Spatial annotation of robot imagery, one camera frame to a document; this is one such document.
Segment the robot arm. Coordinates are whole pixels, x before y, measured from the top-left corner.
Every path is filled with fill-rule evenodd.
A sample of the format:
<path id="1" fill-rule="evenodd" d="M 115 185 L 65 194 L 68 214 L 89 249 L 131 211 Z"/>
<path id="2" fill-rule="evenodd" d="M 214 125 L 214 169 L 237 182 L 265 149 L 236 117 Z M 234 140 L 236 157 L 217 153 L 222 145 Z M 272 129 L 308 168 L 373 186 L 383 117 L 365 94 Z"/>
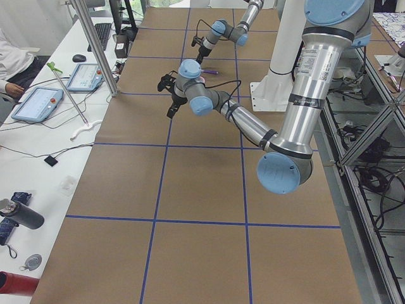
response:
<path id="1" fill-rule="evenodd" d="M 231 26 L 225 19 L 216 20 L 209 27 L 209 32 L 203 36 L 198 36 L 199 23 L 204 20 L 200 19 L 197 23 L 196 33 L 193 36 L 191 46 L 199 45 L 196 61 L 202 63 L 205 57 L 209 56 L 219 40 L 232 41 L 236 46 L 244 46 L 248 40 L 248 32 L 255 21 L 258 13 L 264 6 L 263 0 L 246 1 L 248 4 L 245 13 L 236 26 Z"/>
<path id="2" fill-rule="evenodd" d="M 294 192 L 312 171 L 310 141 L 324 107 L 330 83 L 343 51 L 369 43 L 373 1 L 281 1 L 281 23 L 269 72 L 251 84 L 256 111 L 283 111 L 282 128 L 275 131 L 231 94 L 207 87 L 201 63 L 217 42 L 225 38 L 242 46 L 262 1 L 249 1 L 236 26 L 220 19 L 209 33 L 195 37 L 196 59 L 181 62 L 176 72 L 162 76 L 158 90 L 171 93 L 167 115 L 189 104 L 197 116 L 221 113 L 255 146 L 264 151 L 257 176 L 264 188 L 276 194 Z"/>

